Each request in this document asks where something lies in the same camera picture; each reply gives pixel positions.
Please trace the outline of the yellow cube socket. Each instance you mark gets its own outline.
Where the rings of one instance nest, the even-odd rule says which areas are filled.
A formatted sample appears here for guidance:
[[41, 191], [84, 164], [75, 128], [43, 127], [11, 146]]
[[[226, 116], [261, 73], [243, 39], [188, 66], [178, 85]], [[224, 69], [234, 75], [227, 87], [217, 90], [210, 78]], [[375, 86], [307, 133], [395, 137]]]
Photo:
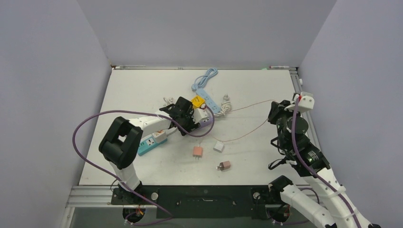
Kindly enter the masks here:
[[205, 99], [199, 95], [196, 95], [191, 99], [191, 103], [194, 109], [205, 109]]

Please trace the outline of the white cube socket adapter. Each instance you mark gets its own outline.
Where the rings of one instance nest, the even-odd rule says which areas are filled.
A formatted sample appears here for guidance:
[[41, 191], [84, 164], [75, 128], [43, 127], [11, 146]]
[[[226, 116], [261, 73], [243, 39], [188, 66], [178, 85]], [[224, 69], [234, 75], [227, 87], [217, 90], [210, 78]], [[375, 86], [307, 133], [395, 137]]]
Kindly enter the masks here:
[[162, 143], [167, 140], [167, 134], [165, 130], [160, 130], [152, 134], [152, 137], [156, 143]]

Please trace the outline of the purple power strip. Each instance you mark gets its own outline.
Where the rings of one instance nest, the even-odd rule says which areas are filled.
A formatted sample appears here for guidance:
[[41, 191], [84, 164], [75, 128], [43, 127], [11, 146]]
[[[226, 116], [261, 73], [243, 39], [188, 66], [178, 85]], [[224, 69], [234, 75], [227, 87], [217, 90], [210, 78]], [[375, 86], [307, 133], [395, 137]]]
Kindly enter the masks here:
[[204, 128], [204, 127], [208, 127], [211, 124], [212, 124], [212, 118], [211, 117], [203, 118], [199, 122], [196, 123], [195, 128], [192, 128], [190, 132], [192, 133], [192, 132], [200, 130], [200, 129]]

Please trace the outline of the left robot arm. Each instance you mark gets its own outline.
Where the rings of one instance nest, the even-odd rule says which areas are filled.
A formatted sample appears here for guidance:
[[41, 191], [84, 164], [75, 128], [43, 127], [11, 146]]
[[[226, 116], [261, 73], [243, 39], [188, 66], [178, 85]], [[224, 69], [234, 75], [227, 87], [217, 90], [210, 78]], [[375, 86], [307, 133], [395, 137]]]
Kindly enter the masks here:
[[161, 107], [154, 113], [144, 113], [134, 119], [121, 116], [115, 118], [98, 150], [119, 178], [119, 186], [124, 190], [123, 198], [129, 204], [136, 204], [141, 200], [142, 192], [138, 187], [142, 183], [133, 162], [144, 137], [172, 128], [185, 136], [200, 129], [203, 123], [210, 120], [209, 111], [194, 108], [191, 101], [181, 96], [176, 103]]

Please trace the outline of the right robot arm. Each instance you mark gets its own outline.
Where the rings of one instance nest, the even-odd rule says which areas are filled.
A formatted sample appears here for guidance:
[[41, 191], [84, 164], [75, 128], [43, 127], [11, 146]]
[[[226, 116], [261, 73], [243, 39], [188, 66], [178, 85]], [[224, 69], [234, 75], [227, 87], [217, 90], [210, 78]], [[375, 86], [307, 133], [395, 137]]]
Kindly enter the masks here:
[[309, 124], [301, 116], [300, 98], [294, 102], [273, 101], [268, 122], [275, 125], [277, 137], [270, 143], [312, 188], [319, 202], [306, 196], [302, 189], [284, 175], [269, 183], [269, 199], [274, 203], [290, 205], [317, 228], [378, 228], [354, 206], [319, 148], [308, 138]]

